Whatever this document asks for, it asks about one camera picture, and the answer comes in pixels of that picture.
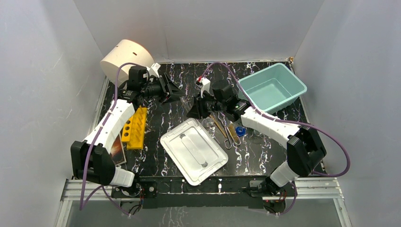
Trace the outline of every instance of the marble pattern surface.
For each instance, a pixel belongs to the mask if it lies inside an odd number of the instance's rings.
[[[241,79],[262,70],[275,62],[235,62],[226,63]],[[160,137],[181,124],[187,118],[186,108],[192,105],[192,97],[199,92],[194,81],[207,68],[208,63],[176,63],[162,64],[159,73],[167,73],[171,80],[183,91],[185,97],[181,102],[161,105],[156,99],[146,100],[148,108],[146,122],[146,134],[144,149],[126,150],[127,163],[122,168],[139,173],[141,176],[182,176],[175,163],[161,146]],[[213,83],[216,80],[225,79],[236,90],[235,81],[226,68],[214,65],[208,70],[207,78]],[[105,101],[101,111],[100,119],[110,107],[113,98],[114,84],[109,83]],[[292,105],[278,111],[275,115],[281,119],[306,122],[305,113],[298,98]],[[230,121],[222,114],[215,117],[226,123]],[[214,175],[241,176],[241,175],[268,175],[283,161],[286,160],[286,150],[276,141],[260,134],[257,131],[247,129],[246,134],[241,137],[241,145],[237,148],[226,149],[224,137],[215,125],[205,127],[210,135],[220,144],[228,154],[228,163],[218,170]]]

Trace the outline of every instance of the teal plastic bin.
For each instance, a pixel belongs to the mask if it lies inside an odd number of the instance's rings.
[[[269,114],[291,105],[306,92],[306,85],[282,63],[242,78],[239,84],[251,101]],[[238,96],[245,99],[241,91]]]

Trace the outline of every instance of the white cylindrical container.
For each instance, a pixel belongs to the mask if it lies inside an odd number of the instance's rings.
[[[112,83],[118,68],[127,62],[132,62],[145,67],[151,67],[154,62],[150,53],[136,42],[123,39],[100,61],[100,67]],[[118,75],[118,86],[128,80],[128,71],[132,65],[126,65]]]

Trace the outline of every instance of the white wall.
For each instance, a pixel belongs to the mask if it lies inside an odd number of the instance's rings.
[[[401,225],[401,2],[326,0],[295,57],[312,123],[349,149],[340,177],[354,226]],[[345,166],[328,143],[329,172]]]
[[[102,55],[72,0],[2,0],[0,31],[1,226],[53,226]]]
[[[74,0],[103,55],[122,39],[158,62],[284,59],[323,0]]]

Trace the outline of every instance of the yellow block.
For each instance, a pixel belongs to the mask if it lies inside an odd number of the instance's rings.
[[[134,115],[127,120],[122,128],[121,142],[129,142],[131,139],[131,129]]]
[[[147,112],[146,107],[139,107],[132,116],[131,137],[127,142],[127,149],[143,149]]]

